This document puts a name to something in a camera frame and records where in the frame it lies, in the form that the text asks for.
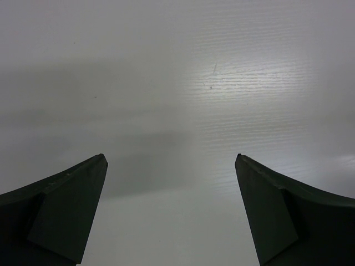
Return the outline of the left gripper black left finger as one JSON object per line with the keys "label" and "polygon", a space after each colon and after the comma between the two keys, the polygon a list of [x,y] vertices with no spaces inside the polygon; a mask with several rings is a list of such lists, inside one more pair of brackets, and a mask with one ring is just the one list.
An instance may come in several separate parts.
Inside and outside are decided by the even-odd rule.
{"label": "left gripper black left finger", "polygon": [[1,195],[1,265],[82,262],[108,162],[95,155]]}

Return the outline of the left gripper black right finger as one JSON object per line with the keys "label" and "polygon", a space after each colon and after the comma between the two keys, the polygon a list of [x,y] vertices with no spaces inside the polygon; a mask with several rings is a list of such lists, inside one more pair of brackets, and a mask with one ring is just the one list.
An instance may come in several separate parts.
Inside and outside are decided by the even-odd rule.
{"label": "left gripper black right finger", "polygon": [[246,155],[235,169],[260,265],[354,265],[354,199]]}

